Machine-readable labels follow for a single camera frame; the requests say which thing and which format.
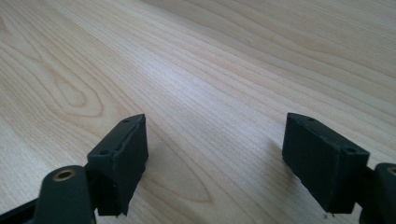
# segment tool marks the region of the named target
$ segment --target mounting hole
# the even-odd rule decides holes
[[[62,170],[58,172],[54,177],[53,180],[60,182],[60,181],[65,181],[67,179],[70,179],[76,174],[76,171],[74,170]]]
[[[101,154],[102,156],[105,156],[105,155],[107,155],[108,153],[110,153],[110,152],[107,151],[107,150],[102,150],[102,151],[99,152],[99,154]]]
[[[396,166],[389,167],[388,172],[390,172],[391,175],[396,175]]]
[[[347,147],[347,148],[346,148],[346,152],[348,152],[348,153],[355,153],[355,152],[357,152],[357,149],[356,149],[356,148],[353,148],[353,147]]]

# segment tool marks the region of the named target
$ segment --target wooden table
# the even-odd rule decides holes
[[[99,223],[357,223],[282,161],[286,115],[396,162],[394,0],[0,2],[0,213],[148,118],[128,217]]]

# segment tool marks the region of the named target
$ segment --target light wood surface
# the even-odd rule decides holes
[[[147,171],[99,223],[357,223],[282,161],[288,112],[396,162],[394,0],[3,0],[0,18],[0,213],[138,113]]]

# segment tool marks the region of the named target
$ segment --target black bracket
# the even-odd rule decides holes
[[[96,223],[99,216],[127,215],[149,157],[146,118],[122,120],[88,154],[85,167],[65,166],[43,180],[39,197],[2,216],[0,223]]]
[[[370,153],[326,125],[288,114],[283,160],[329,213],[362,208],[361,223],[396,223],[396,164],[367,167]]]

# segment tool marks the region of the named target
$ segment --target table surface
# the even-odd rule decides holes
[[[357,223],[282,161],[288,112],[396,162],[394,0],[5,0],[0,18],[0,213],[140,113],[147,170],[99,223]]]

